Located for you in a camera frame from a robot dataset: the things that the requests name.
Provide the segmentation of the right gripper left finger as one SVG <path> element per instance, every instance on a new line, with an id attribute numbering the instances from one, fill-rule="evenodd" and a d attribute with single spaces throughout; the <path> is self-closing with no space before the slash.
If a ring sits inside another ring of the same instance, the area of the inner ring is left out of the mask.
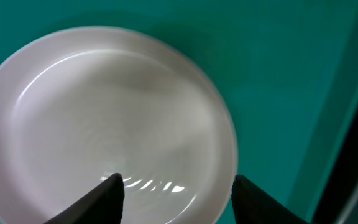
<path id="1" fill-rule="evenodd" d="M 122 175 L 114 173 L 45 224 L 120 224 L 124 197 Z"/>

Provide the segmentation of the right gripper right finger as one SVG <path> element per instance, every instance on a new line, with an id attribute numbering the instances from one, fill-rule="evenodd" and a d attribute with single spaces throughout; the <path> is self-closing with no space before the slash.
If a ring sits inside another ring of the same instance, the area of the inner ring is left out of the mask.
<path id="1" fill-rule="evenodd" d="M 236 175 L 231 203 L 236 224 L 308 224 L 243 175 Z"/>

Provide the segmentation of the large pink plate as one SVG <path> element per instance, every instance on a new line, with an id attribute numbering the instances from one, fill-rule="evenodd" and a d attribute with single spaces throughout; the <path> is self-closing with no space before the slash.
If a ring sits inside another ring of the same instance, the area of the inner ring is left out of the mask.
<path id="1" fill-rule="evenodd" d="M 122 175 L 123 223 L 216 223 L 237 143 L 186 56 L 140 32 L 45 35 L 0 64 L 0 223 L 44 223 Z"/>

